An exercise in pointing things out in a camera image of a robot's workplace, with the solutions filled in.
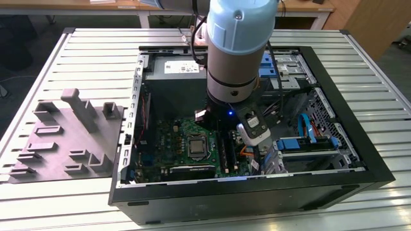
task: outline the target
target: blue latch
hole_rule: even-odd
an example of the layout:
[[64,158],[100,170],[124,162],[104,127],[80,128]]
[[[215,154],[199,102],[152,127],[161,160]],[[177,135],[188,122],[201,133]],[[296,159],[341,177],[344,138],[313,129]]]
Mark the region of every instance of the blue latch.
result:
[[264,53],[264,55],[263,55],[260,67],[273,68],[272,59],[269,57],[269,54],[267,54],[267,53]]
[[329,140],[331,140],[333,148],[337,149],[339,148],[339,140],[333,136],[331,136]]
[[257,70],[257,73],[259,73],[260,78],[275,78],[276,77],[273,68],[260,68]]
[[276,146],[279,150],[284,150],[284,143],[281,140],[276,141]]
[[283,139],[284,148],[287,149],[300,149],[296,139]]

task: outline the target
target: table surface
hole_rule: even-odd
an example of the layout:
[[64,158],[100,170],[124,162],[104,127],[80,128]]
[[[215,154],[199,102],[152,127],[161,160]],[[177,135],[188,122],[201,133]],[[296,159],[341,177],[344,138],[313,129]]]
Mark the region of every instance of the table surface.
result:
[[[375,63],[339,31],[276,30],[271,42],[311,46],[357,117],[396,181],[363,192],[325,210],[184,222],[175,230],[406,230],[411,225],[410,103]],[[139,46],[184,45],[176,29],[76,29],[63,34],[11,127],[0,141],[0,172],[33,129],[39,101],[59,99],[79,88],[93,106],[128,106]],[[0,230],[132,230],[139,227],[107,205],[111,179],[0,184]]]
[[[311,0],[285,0],[288,12],[332,12],[333,5],[328,0],[324,4],[312,3]],[[89,4],[89,0],[0,0],[0,8],[59,9],[59,10],[160,10],[140,3],[137,0],[117,0],[109,4]]]

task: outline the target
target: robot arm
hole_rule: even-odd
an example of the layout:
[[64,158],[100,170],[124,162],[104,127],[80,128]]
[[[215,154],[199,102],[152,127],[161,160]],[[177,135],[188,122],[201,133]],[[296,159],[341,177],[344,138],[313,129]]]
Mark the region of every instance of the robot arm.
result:
[[161,9],[207,15],[208,96],[216,104],[229,105],[236,111],[243,140],[247,145],[256,146],[269,137],[269,130],[249,96],[257,84],[261,56],[273,30],[277,0],[140,2]]

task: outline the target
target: white label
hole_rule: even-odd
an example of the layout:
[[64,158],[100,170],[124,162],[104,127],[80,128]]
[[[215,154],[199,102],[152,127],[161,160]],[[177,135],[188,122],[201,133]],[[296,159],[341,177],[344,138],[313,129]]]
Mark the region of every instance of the white label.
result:
[[292,61],[292,59],[289,57],[276,57],[275,60],[277,62],[291,62]]
[[255,160],[251,161],[251,166],[257,170],[259,164]]
[[251,119],[247,119],[248,125],[251,128],[253,128],[259,124],[257,117],[252,117]]
[[135,6],[117,6],[119,9],[136,9]]
[[164,74],[199,73],[200,66],[193,60],[189,61],[167,61],[164,63]]
[[277,66],[277,70],[279,70],[279,71],[288,71],[288,69],[287,69],[285,66]]

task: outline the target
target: motherboard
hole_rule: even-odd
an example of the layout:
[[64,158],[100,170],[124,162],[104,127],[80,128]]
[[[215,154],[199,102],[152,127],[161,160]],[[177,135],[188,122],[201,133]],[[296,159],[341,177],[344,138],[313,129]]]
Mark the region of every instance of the motherboard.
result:
[[157,120],[152,152],[139,153],[144,182],[249,175],[240,134],[207,131],[193,118]]

